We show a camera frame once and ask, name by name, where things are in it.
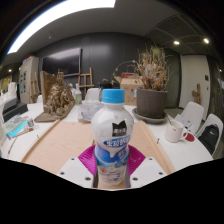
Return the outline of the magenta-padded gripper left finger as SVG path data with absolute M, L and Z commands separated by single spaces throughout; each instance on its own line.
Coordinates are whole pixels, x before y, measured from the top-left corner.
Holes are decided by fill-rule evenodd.
M 57 176 L 84 188 L 98 187 L 95 146 L 90 146 L 78 157 L 71 157 L 58 171 Z

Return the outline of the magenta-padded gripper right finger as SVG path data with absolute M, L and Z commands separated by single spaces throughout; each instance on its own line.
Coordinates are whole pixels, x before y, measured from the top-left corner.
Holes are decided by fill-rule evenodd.
M 138 149 L 129 146 L 127 160 L 127 186 L 140 188 L 165 177 L 167 173 L 154 157 L 144 156 Z

